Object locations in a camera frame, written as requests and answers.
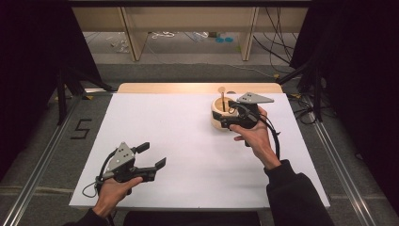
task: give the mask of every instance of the white table surface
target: white table surface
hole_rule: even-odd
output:
[[[311,178],[323,204],[329,202],[283,93],[258,93],[273,98],[260,104],[280,132],[280,159],[289,159],[294,171]],[[233,100],[242,94],[227,94]],[[261,161],[232,131],[211,124],[211,103],[218,94],[113,94],[88,161],[74,190],[70,206],[89,208],[96,198],[82,194],[94,182],[108,155],[125,141],[132,148],[150,142],[136,155],[137,167],[167,164],[154,182],[134,187],[118,207],[145,210],[258,210],[270,207],[268,178]],[[86,190],[94,194],[91,186]]]

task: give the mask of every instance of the gray carpet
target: gray carpet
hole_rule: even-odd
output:
[[[276,73],[270,66],[246,66],[262,73],[236,69],[223,65],[98,65],[105,83],[117,88],[124,82],[273,82],[274,78],[262,73]],[[279,70],[290,71],[287,67]],[[283,86],[287,93],[295,92],[297,79]],[[45,171],[37,192],[28,204],[19,225],[61,225],[69,220],[77,220],[85,212],[68,206],[70,195],[77,184],[80,173],[86,164],[86,159],[94,143],[97,132],[104,118],[111,96],[96,95],[91,100],[81,100],[76,107],[67,130]],[[302,106],[297,101],[290,102],[293,111]],[[399,225],[399,218],[391,209],[388,201],[381,193],[378,185],[363,162],[355,157],[354,148],[349,136],[340,124],[340,120],[333,117],[334,112],[326,108],[323,110],[324,125],[336,145],[337,150],[348,168],[355,184],[363,198],[372,210],[372,216],[377,225]],[[80,120],[81,127],[89,129],[86,138],[84,131],[75,131]],[[26,149],[19,155],[0,186],[0,218],[3,220],[10,206],[15,202],[18,191],[30,175],[56,129],[57,105],[52,98],[49,107],[43,115],[36,133],[30,139]],[[347,198],[343,186],[332,167],[324,146],[317,136],[312,124],[298,126],[311,154],[314,166],[321,179],[322,185],[330,197],[331,207],[328,209],[336,225],[361,225],[352,204]],[[116,216],[116,224],[122,225],[126,211],[120,211]],[[273,225],[269,210],[259,213],[263,225]]]

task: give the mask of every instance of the black sleeve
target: black sleeve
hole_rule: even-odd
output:
[[[276,226],[334,225],[311,179],[294,173],[288,160],[264,172],[269,177],[267,197]]]
[[[66,223],[63,226],[107,226],[108,222],[104,218],[97,216],[90,208],[88,212],[75,223]]]

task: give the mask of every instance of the gray floor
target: gray floor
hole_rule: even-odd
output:
[[[184,80],[203,77],[219,77],[228,82],[229,79],[245,77],[246,80],[272,82],[275,74],[283,75],[273,69],[270,63],[278,70],[290,71],[287,64],[265,52],[256,42],[253,43],[249,61],[242,61],[237,37],[233,33],[223,34],[233,37],[232,43],[217,43],[213,39],[193,41],[187,34],[176,33],[173,38],[157,37],[148,39],[143,56],[138,62],[131,60],[129,53],[119,53],[120,47],[111,44],[119,43],[123,36],[118,33],[85,33],[88,46],[98,64],[104,82],[117,87],[122,82],[153,81],[154,77],[161,77],[166,81]],[[265,46],[270,47],[263,34],[256,35]],[[292,34],[284,34],[287,45],[295,46]],[[280,56],[286,57],[282,48],[273,48]],[[136,74],[147,74],[148,77],[135,77]],[[296,93],[293,79],[283,86],[286,93]],[[62,225],[70,220],[82,217],[85,212],[68,206],[69,199],[79,179],[82,168],[100,129],[101,122],[108,103],[109,94],[93,95],[89,100],[78,100],[76,108],[66,125],[62,139],[52,155],[51,161],[42,175],[35,194],[26,206],[18,225]],[[293,111],[303,108],[298,100],[291,102]],[[8,174],[0,183],[0,219],[4,220],[9,208],[15,203],[19,192],[29,179],[33,168],[40,160],[46,149],[57,123],[57,101],[52,97],[48,109],[41,118],[36,133],[30,138],[26,149],[20,153],[9,169]],[[75,131],[76,124],[82,119],[91,119],[83,122],[89,128],[87,138],[80,137],[85,132]],[[345,168],[354,185],[359,190],[366,206],[370,210],[375,225],[399,225],[399,218],[392,210],[389,202],[379,189],[364,163],[355,157],[356,148],[340,120],[334,112],[327,108],[323,110],[323,125],[326,127],[337,153],[341,157]],[[325,144],[319,138],[314,124],[304,124],[298,121],[298,126],[311,154],[313,164],[319,174],[322,185],[330,198],[331,207],[328,209],[336,225],[366,225],[362,223],[356,213],[353,203],[346,194],[339,174],[328,157]],[[125,211],[116,215],[116,224],[121,225]],[[273,225],[270,211],[259,212],[263,225]]]

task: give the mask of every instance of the person's left hand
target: person's left hand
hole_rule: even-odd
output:
[[[93,207],[94,213],[101,218],[106,218],[115,209],[117,204],[123,200],[130,188],[137,186],[143,181],[143,178],[136,177],[132,180],[119,183],[113,178],[104,181],[99,194],[99,200]]]

